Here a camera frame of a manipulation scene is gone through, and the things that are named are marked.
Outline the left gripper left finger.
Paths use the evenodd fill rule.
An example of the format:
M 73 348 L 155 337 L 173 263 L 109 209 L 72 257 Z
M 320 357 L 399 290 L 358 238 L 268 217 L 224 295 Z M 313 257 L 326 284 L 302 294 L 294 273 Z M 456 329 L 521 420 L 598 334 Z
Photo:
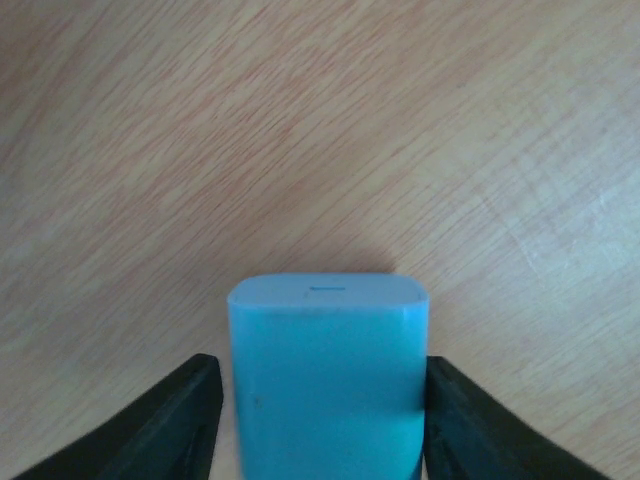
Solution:
M 207 479 L 223 406 L 219 361 L 196 354 L 19 479 Z

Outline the blue charger plug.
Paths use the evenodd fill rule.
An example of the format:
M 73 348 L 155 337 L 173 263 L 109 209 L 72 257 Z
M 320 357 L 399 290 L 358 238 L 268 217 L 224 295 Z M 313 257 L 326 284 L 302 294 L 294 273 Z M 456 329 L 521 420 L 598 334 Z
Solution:
M 388 273 L 239 283 L 228 318 L 247 479 L 417 479 L 429 297 Z

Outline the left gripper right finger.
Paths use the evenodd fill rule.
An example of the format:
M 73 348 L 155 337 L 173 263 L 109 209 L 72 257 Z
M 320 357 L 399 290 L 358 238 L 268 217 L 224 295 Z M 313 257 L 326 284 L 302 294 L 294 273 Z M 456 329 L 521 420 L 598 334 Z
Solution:
M 426 367 L 423 458 L 430 479 L 603 479 L 441 356 Z

